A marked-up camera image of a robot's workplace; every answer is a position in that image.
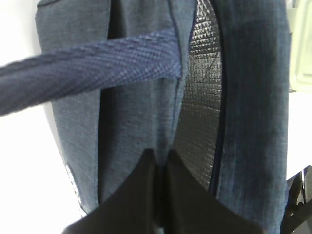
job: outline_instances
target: black plastic object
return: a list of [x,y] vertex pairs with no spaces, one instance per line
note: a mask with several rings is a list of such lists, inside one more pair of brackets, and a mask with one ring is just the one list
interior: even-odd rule
[[264,234],[216,201],[184,166],[176,151],[169,153],[165,184],[167,234]]
[[62,234],[153,234],[154,174],[153,151],[145,150],[121,187]]
[[[164,178],[155,203],[157,179]],[[121,187],[97,209],[62,234],[154,234],[154,208],[162,209],[166,234],[263,234],[216,201],[171,150],[165,173],[156,173],[153,150],[145,150]]]
[[298,203],[301,188],[300,173],[298,173],[289,189],[288,203],[281,224],[281,234],[291,234],[304,222],[312,217],[312,200]]

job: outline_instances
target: fabric panel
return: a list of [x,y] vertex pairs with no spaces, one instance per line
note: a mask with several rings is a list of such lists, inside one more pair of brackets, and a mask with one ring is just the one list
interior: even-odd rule
[[[192,27],[194,1],[179,1],[176,16],[183,14],[177,29],[181,58],[187,61],[187,47]],[[112,5],[110,38],[138,35],[174,26],[166,0],[116,0]],[[187,69],[182,63],[183,71]],[[177,80],[161,79],[121,86],[101,93],[99,124],[100,201],[105,201],[136,166],[142,151],[155,149],[156,162],[166,162],[172,144]]]
[[280,233],[285,209],[289,30],[285,2],[215,0],[227,100],[218,199]]
[[[39,7],[37,32],[42,51],[107,39],[110,0],[61,0]],[[65,163],[71,165],[82,206],[98,205],[98,113],[100,90],[53,102]]]

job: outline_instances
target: woven strap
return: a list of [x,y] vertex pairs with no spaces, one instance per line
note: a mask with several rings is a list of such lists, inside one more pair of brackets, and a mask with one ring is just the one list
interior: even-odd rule
[[0,116],[81,92],[180,76],[173,28],[53,51],[0,69]]

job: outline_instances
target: padded back panel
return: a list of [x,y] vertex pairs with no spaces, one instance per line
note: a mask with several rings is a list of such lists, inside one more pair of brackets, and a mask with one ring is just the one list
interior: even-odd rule
[[175,137],[185,165],[208,189],[214,163],[221,104],[220,32],[208,0],[197,0],[189,73]]

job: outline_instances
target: white background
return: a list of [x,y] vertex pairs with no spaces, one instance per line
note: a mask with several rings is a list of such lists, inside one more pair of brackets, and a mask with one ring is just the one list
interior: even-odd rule
[[[0,0],[0,66],[40,53],[37,2]],[[287,178],[312,164],[311,106],[290,94]],[[1,234],[59,234],[80,218],[42,106],[0,117],[0,202]]]

